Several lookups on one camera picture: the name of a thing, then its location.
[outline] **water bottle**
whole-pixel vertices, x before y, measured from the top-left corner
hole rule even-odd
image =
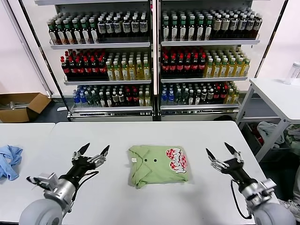
[[[167,105],[167,93],[163,90],[161,94],[161,105]]]
[[[174,99],[175,99],[175,96],[174,96],[173,91],[171,90],[169,93],[168,105],[174,105]]]

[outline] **open cardboard box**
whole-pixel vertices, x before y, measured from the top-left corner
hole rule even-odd
[[[51,102],[51,99],[41,93],[0,95],[0,105],[7,105],[11,101],[29,103],[29,105],[23,109],[0,110],[0,122],[2,123],[22,123],[33,121]]]

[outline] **white wall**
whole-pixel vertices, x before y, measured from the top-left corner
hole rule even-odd
[[[41,92],[47,94],[0,2],[0,94]]]

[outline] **blue bottle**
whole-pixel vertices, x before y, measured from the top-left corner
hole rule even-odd
[[[167,93],[163,90],[161,94],[161,105],[167,105]]]

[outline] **crumpled blue fabric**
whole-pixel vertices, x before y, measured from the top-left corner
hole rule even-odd
[[[22,160],[23,149],[6,145],[0,148],[0,177],[5,176],[8,180],[15,180],[19,177],[12,166],[18,165]]]

